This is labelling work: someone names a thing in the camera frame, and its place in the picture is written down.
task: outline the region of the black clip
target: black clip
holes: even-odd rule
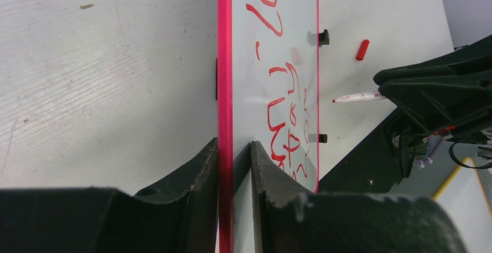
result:
[[[323,32],[320,32],[318,36],[319,44],[320,47],[322,45],[329,45],[330,44],[330,34],[328,33],[328,30],[324,30]]]
[[[319,134],[318,135],[318,142],[320,143],[328,143],[328,134]]]

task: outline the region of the red marker cap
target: red marker cap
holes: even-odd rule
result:
[[[369,40],[364,39],[360,44],[359,51],[357,52],[357,56],[355,56],[356,60],[363,60],[366,55],[367,47],[369,47]]]

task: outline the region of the white floor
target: white floor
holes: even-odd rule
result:
[[[0,0],[0,187],[134,193],[194,156],[217,136],[216,4]]]

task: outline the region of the white marker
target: white marker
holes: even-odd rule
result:
[[[335,98],[333,100],[333,103],[358,102],[358,101],[379,100],[379,99],[386,99],[386,96],[384,96],[381,92],[362,92],[362,93],[355,93],[353,95],[344,95],[339,98]]]

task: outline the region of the black bracket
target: black bracket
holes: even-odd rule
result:
[[[451,219],[430,198],[314,194],[258,141],[251,144],[251,180],[256,252],[466,252]]]
[[[218,187],[214,138],[134,196],[110,187],[0,189],[0,252],[212,253]]]
[[[320,47],[322,45],[329,45],[330,44],[330,34],[328,33],[328,30],[324,30],[323,32],[320,32],[318,36],[319,44]]]

